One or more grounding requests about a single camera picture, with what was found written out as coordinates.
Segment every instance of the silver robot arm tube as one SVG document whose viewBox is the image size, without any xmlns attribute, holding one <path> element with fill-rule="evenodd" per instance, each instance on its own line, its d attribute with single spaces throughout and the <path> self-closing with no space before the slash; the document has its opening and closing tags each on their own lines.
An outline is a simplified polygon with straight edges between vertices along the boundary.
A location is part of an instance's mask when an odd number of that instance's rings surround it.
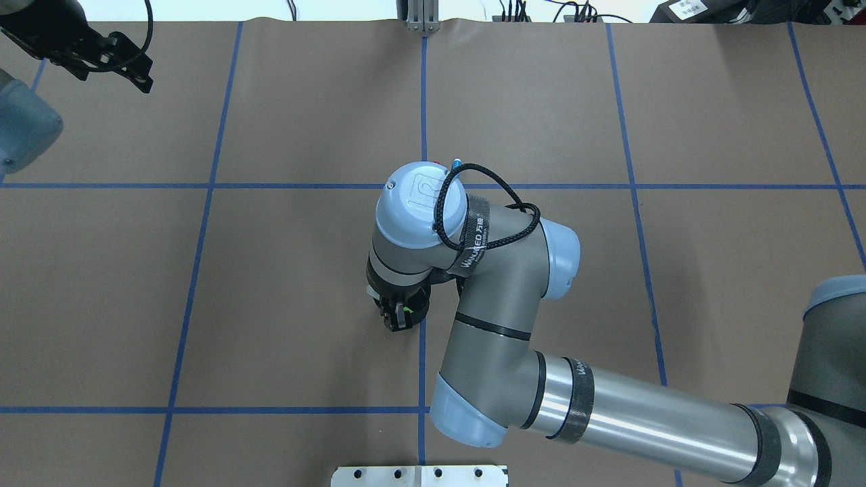
<svg viewBox="0 0 866 487">
<path fill-rule="evenodd" d="M 431 229 L 446 173 L 413 163 L 383 189 L 370 254 L 376 262 L 368 267 L 380 288 L 412 290 L 465 257 Z M 455 179 L 443 213 L 452 240 L 462 235 L 471 241 L 476 223 L 481 231 L 467 199 Z M 487 218 L 490 241 L 525 228 L 530 219 L 497 207 Z M 472 265 L 430 408 L 440 432 L 466 445 L 495 447 L 509 427 L 518 427 L 730 484 L 819 485 L 816 435 L 795 412 L 716 403 L 532 350 L 540 300 L 568 290 L 579 260 L 573 231 L 545 219 L 539 227 L 482 252 Z"/>
</svg>

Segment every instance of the wire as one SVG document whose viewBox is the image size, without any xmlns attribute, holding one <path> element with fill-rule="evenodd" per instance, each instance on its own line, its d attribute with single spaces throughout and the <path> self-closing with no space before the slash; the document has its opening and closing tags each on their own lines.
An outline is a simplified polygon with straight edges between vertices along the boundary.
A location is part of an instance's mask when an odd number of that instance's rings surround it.
<svg viewBox="0 0 866 487">
<path fill-rule="evenodd" d="M 88 73 L 108 73 L 110 71 L 117 71 L 118 69 L 125 68 L 129 66 L 133 62 L 137 61 L 141 56 L 145 55 L 147 49 L 151 47 L 151 39 L 153 38 L 153 7 L 151 7 L 151 0 L 145 0 L 145 7 L 147 8 L 147 36 L 145 37 L 145 43 L 139 49 L 139 52 L 133 57 L 127 59 L 126 61 L 114 64 L 114 65 L 106 65 L 100 64 L 97 67 L 84 66 L 84 69 Z M 67 59 L 61 59 L 62 61 L 69 63 Z"/>
<path fill-rule="evenodd" d="M 580 5 L 578 5 L 577 2 L 565 2 L 565 3 L 559 3 L 559 5 L 560 5 L 560 6 L 559 6 L 559 10 L 557 10 L 557 11 L 556 11 L 556 15 L 553 16 L 553 21 L 554 21 L 554 22 L 556 22 L 557 19 L 559 19 L 559 14 L 562 13 L 562 9 L 564 9 L 565 7 L 567 7 L 567 6 L 569 6 L 569 5 L 573 5 L 573 6 L 574 6 L 574 16 L 575 16 L 575 17 L 578 16 L 578 9 L 580 8 Z"/>
<path fill-rule="evenodd" d="M 444 212 L 445 196 L 448 194 L 448 189 L 451 187 L 451 182 L 454 181 L 454 178 L 457 176 L 457 174 L 469 170 L 478 171 L 490 177 L 493 181 L 496 181 L 496 184 L 498 184 L 503 190 L 505 190 L 505 192 L 508 193 L 508 196 L 510 196 L 511 199 L 514 200 L 514 204 L 508 205 L 506 206 L 506 208 L 509 208 L 511 210 L 520 210 L 523 213 L 526 213 L 527 210 L 532 210 L 533 212 L 533 219 L 525 229 L 509 237 L 500 238 L 499 240 L 488 243 L 486 247 L 487 250 L 497 249 L 504 245 L 513 244 L 514 242 L 517 242 L 518 240 L 521 240 L 522 238 L 528 236 L 535 230 L 535 228 L 541 221 L 541 211 L 539 210 L 538 206 L 533 205 L 532 203 L 524 203 L 523 201 L 520 201 L 520 197 L 517 196 L 517 193 L 514 192 L 513 189 L 511 189 L 511 186 L 509 186 L 508 183 L 505 182 L 505 180 L 500 178 L 498 174 L 489 170 L 487 167 L 471 163 L 462 164 L 449 171 L 448 175 L 445 176 L 445 180 L 442 182 L 442 189 L 439 190 L 439 196 L 436 197 L 436 206 L 433 208 L 433 231 L 436 232 L 436 234 L 439 236 L 439 240 L 441 240 L 443 244 L 445 244 L 449 249 L 457 250 L 458 252 L 463 252 L 463 249 L 466 248 L 466 242 L 455 243 L 451 241 L 451 239 L 448 237 L 448 234 L 445 233 Z"/>
<path fill-rule="evenodd" d="M 288 9 L 292 12 L 292 21 L 298 22 L 298 6 L 294 4 L 294 0 L 286 0 Z"/>
<path fill-rule="evenodd" d="M 587 18 L 584 19 L 584 22 L 589 22 L 590 20 L 601 18 L 601 17 L 613 17 L 613 18 L 618 18 L 619 20 L 625 20 L 627 23 L 633 23 L 631 20 L 629 20 L 625 17 L 615 16 L 613 14 L 596 14 L 594 16 L 588 16 Z"/>
<path fill-rule="evenodd" d="M 481 4 L 481 10 L 484 11 L 484 20 L 487 20 L 487 5 L 484 4 L 484 0 L 478 0 L 478 3 Z"/>
</svg>

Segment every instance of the blue grid line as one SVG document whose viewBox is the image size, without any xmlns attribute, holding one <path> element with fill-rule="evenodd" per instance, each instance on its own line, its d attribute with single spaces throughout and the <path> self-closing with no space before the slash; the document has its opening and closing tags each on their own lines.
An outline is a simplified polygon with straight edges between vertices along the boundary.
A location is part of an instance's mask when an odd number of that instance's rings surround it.
<svg viewBox="0 0 866 487">
<path fill-rule="evenodd" d="M 285 406 L 246 406 L 246 407 L 175 407 L 174 414 L 285 414 L 285 415 L 316 415 L 316 414 L 418 414 L 415 406 L 320 406 L 320 407 L 285 407 Z"/>
<path fill-rule="evenodd" d="M 165 414 L 167 407 L 0 406 L 0 414 Z"/>
<path fill-rule="evenodd" d="M 3 183 L 8 189 L 209 189 L 245 190 L 380 190 L 382 183 Z M 493 183 L 468 183 L 471 190 L 500 189 Z M 839 185 L 775 185 L 725 183 L 517 183 L 521 190 L 771 190 L 771 191 L 837 191 Z M 846 190 L 866 190 L 866 185 L 842 185 Z"/>
<path fill-rule="evenodd" d="M 154 189 L 207 189 L 207 183 L 5 183 L 10 189 L 62 189 L 62 190 L 154 190 Z"/>
<path fill-rule="evenodd" d="M 629 172 L 629 183 L 631 185 L 631 205 L 635 212 L 635 224 L 637 226 L 637 241 L 641 248 L 641 262 L 643 264 L 643 281 L 646 285 L 649 297 L 649 310 L 652 315 L 652 326 L 656 343 L 656 362 L 658 362 L 658 376 L 663 386 L 668 385 L 668 373 L 664 366 L 664 351 L 662 350 L 662 332 L 658 326 L 658 313 L 656 312 L 656 295 L 652 289 L 652 275 L 650 274 L 650 260 L 647 257 L 646 241 L 643 237 L 643 221 L 641 220 L 640 202 L 637 200 L 637 184 L 635 182 L 634 166 L 631 164 L 631 146 L 629 144 L 629 131 L 625 125 L 625 110 L 623 108 L 623 94 L 619 86 L 619 72 L 617 70 L 617 54 L 613 47 L 613 33 L 611 25 L 606 23 L 607 45 L 611 53 L 611 70 L 613 72 L 613 87 L 617 96 L 617 110 L 619 112 L 619 128 L 623 133 L 623 149 L 625 151 L 625 165 Z"/>
<path fill-rule="evenodd" d="M 427 160 L 427 43 L 421 38 L 421 160 Z M 427 463 L 427 320 L 418 330 L 418 464 Z"/>
<path fill-rule="evenodd" d="M 833 160 L 833 154 L 830 152 L 830 144 L 827 142 L 827 135 L 824 133 L 824 126 L 821 124 L 821 118 L 818 116 L 818 109 L 815 108 L 815 101 L 811 96 L 809 82 L 806 80 L 806 72 L 803 68 L 803 59 L 800 57 L 800 49 L 797 45 L 797 36 L 794 34 L 794 24 L 791 22 L 788 22 L 788 36 L 791 38 L 791 47 L 794 49 L 794 59 L 797 60 L 797 69 L 800 72 L 800 80 L 803 82 L 803 91 L 805 92 L 806 100 L 809 101 L 809 109 L 812 112 L 812 118 L 815 119 L 815 127 L 818 128 L 818 136 L 821 138 L 821 144 L 824 146 L 824 154 L 827 156 L 827 163 L 830 164 L 830 171 L 833 173 L 833 180 L 836 181 L 836 188 L 839 190 L 839 198 L 842 199 L 842 207 L 845 209 L 845 217 L 848 218 L 851 235 L 854 237 L 857 252 L 860 254 L 860 263 L 863 265 L 863 268 L 866 269 L 866 253 L 863 252 L 863 242 L 860 240 L 860 233 L 857 231 L 857 225 L 854 223 L 854 216 L 851 215 L 851 208 L 848 205 L 848 199 L 845 197 L 842 180 L 839 178 L 839 171 L 836 168 L 836 162 Z"/>
<path fill-rule="evenodd" d="M 46 64 L 48 64 L 48 59 L 43 58 L 42 62 L 39 63 L 39 69 L 36 70 L 36 76 L 33 78 L 30 91 L 35 92 L 39 88 L 39 81 L 42 81 L 42 73 L 45 71 Z"/>
<path fill-rule="evenodd" d="M 421 320 L 418 334 L 418 464 L 427 463 L 425 419 L 430 409 L 427 405 L 427 320 Z"/>
<path fill-rule="evenodd" d="M 235 33 L 235 47 L 232 50 L 231 64 L 229 66 L 229 80 L 226 82 L 225 98 L 223 99 L 223 113 L 220 116 L 219 131 L 216 134 L 216 146 L 214 147 L 213 163 L 210 167 L 210 182 L 207 197 L 204 200 L 204 210 L 202 212 L 202 224 L 198 231 L 198 242 L 196 244 L 196 255 L 192 263 L 192 274 L 190 277 L 190 290 L 186 298 L 186 309 L 184 311 L 184 322 L 180 330 L 180 340 L 178 341 L 178 355 L 174 363 L 174 374 L 171 377 L 171 390 L 168 399 L 168 412 L 165 414 L 165 424 L 163 425 L 162 440 L 159 443 L 159 456 L 157 459 L 156 473 L 153 476 L 153 487 L 159 487 L 162 483 L 162 472 L 165 466 L 165 454 L 168 450 L 168 439 L 171 434 L 172 410 L 175 406 L 175 401 L 178 398 L 178 383 L 180 382 L 180 370 L 184 364 L 184 350 L 186 348 L 186 337 L 190 330 L 190 317 L 192 315 L 192 305 L 196 295 L 196 285 L 198 283 L 198 271 L 202 263 L 202 251 L 204 249 L 204 238 L 208 230 L 208 220 L 210 218 L 210 204 L 213 201 L 214 185 L 217 181 L 217 169 L 219 168 L 219 156 L 223 148 L 223 134 L 225 132 L 225 121 L 229 116 L 229 102 L 231 101 L 231 89 L 235 80 L 235 67 L 237 66 L 237 52 L 241 46 L 241 34 L 243 33 L 243 22 L 237 23 L 237 32 Z"/>
<path fill-rule="evenodd" d="M 427 160 L 427 36 L 421 38 L 421 160 Z"/>
<path fill-rule="evenodd" d="M 0 406 L 0 414 L 167 414 L 155 406 Z M 427 406 L 175 406 L 172 414 L 427 414 Z"/>
</svg>

